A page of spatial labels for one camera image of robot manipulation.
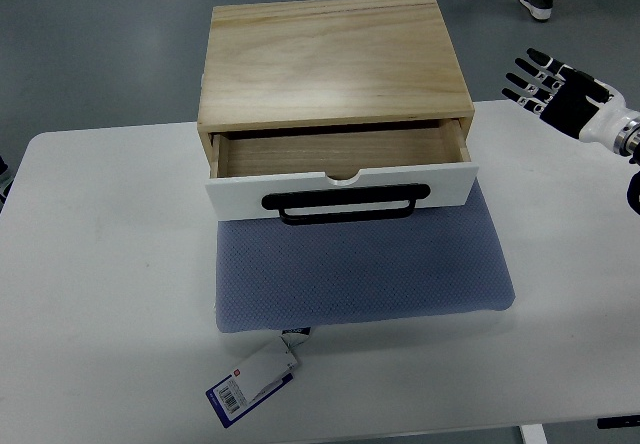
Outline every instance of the wood grain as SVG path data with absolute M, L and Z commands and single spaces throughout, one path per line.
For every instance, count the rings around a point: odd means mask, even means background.
M 212 166 L 212 177 L 321 171 L 334 179 L 349 179 L 366 168 L 467 162 L 460 148 L 462 131 L 453 120 L 434 121 L 418 129 L 250 139 L 228 136 L 226 170 L 218 164 L 213 176 Z
M 214 9 L 201 132 L 472 116 L 435 0 Z
M 212 141 L 213 159 L 210 162 L 210 177 L 226 177 L 229 173 L 229 139 L 222 134 L 214 134 Z

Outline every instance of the label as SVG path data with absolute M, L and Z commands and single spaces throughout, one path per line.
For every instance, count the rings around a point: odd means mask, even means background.
M 247 402 L 233 376 L 227 376 L 207 391 L 207 398 L 226 429 L 282 389 L 292 379 L 293 374 L 287 374 L 278 382 L 264 388 L 253 401 Z
M 310 327 L 301 327 L 299 329 L 287 329 L 285 331 L 282 331 L 282 335 L 280 337 L 282 337 L 282 340 L 285 342 L 287 347 L 290 350 L 293 350 L 300 344 L 303 344 L 305 341 L 307 341 L 310 335 Z
M 285 342 L 276 338 L 242 361 L 207 391 L 207 398 L 226 428 L 293 379 L 298 361 Z

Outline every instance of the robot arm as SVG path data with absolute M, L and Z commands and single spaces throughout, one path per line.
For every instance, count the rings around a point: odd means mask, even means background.
M 518 92 L 505 88 L 506 97 L 560 132 L 582 142 L 599 142 L 640 164 L 640 112 L 628 109 L 622 94 L 535 49 L 527 55 L 536 66 L 516 59 L 528 80 L 507 74 Z M 627 200 L 640 214 L 640 173 L 631 180 Z

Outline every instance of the white drawer front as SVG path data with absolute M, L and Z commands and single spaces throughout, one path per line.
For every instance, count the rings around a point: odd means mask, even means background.
M 322 172 L 217 178 L 210 179 L 206 189 L 218 220 L 232 221 L 278 217 L 277 210 L 266 210 L 262 206 L 262 198 L 269 194 L 347 187 L 427 184 L 431 193 L 424 199 L 418 199 L 416 207 L 459 206 L 466 202 L 477 173 L 478 166 L 470 162 L 428 164 L 362 169 L 356 176 L 345 181 L 335 181 Z M 402 205 L 403 202 L 393 202 L 321 209 L 310 207 L 308 213 L 389 209 Z

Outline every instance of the barcode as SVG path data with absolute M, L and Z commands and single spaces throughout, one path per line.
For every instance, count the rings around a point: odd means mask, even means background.
M 224 388 L 220 389 L 218 391 L 218 396 L 220 397 L 220 400 L 224 404 L 224 407 L 227 408 L 227 412 L 229 414 L 233 414 L 238 409 L 240 409 L 240 406 L 238 405 L 238 401 L 236 401 L 235 396 L 229 390 L 228 387 L 224 387 Z

